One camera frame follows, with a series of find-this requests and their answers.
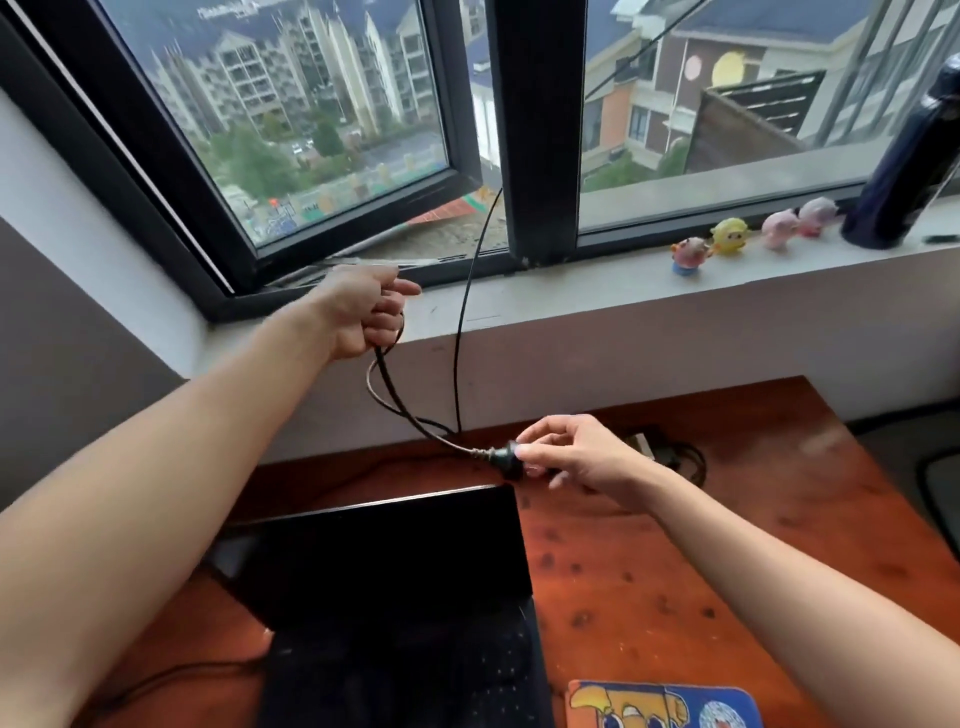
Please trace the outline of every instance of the left hand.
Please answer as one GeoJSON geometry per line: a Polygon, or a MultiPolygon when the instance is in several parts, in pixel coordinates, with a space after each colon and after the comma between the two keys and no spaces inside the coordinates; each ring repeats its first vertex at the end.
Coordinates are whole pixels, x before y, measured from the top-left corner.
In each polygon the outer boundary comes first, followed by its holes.
{"type": "Polygon", "coordinates": [[[405,297],[420,293],[416,283],[398,274],[391,265],[338,265],[292,306],[333,334],[331,358],[353,358],[396,341],[405,297]]]}

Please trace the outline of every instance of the window sill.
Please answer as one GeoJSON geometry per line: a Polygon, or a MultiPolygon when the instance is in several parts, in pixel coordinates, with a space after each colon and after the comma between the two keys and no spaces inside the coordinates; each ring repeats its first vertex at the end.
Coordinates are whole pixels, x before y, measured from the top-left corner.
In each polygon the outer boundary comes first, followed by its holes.
{"type": "MultiPolygon", "coordinates": [[[[791,240],[783,254],[766,250],[755,238],[740,255],[716,255],[696,276],[689,278],[671,272],[668,249],[656,249],[481,279],[473,283],[470,291],[464,333],[670,299],[759,280],[944,253],[960,248],[960,243],[925,245],[921,239],[929,234],[956,231],[958,224],[960,196],[934,204],[904,243],[891,251],[869,251],[850,245],[840,237],[839,227],[833,226],[821,239],[791,240]]],[[[412,299],[407,306],[407,327],[401,346],[456,333],[463,295],[464,284],[457,283],[431,288],[412,299]]],[[[246,321],[213,329],[207,337],[197,374],[238,346],[258,323],[246,321]]]]}

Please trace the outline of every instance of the orange wall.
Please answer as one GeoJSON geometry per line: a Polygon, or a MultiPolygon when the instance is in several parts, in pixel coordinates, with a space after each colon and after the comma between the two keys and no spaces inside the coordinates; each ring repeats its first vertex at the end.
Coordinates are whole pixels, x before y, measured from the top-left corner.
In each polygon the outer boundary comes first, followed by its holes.
{"type": "Polygon", "coordinates": [[[631,88],[633,84],[620,85],[604,97],[600,112],[600,146],[603,149],[618,147],[627,138],[631,88]]]}

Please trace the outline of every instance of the gray wall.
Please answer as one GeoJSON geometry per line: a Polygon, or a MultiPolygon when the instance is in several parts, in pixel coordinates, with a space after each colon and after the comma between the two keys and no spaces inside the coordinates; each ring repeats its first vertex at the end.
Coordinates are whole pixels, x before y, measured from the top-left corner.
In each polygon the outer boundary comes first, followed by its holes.
{"type": "Polygon", "coordinates": [[[181,382],[0,220],[0,508],[181,382]]]}

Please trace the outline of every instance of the yellow figurine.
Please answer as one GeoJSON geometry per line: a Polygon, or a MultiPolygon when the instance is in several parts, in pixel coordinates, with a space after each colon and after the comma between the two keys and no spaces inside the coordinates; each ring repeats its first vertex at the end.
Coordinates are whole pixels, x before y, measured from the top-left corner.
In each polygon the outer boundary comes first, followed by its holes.
{"type": "Polygon", "coordinates": [[[713,235],[713,245],[710,249],[720,255],[739,253],[740,249],[747,244],[748,232],[750,228],[743,220],[738,217],[728,217],[717,223],[717,226],[710,231],[713,235]]]}

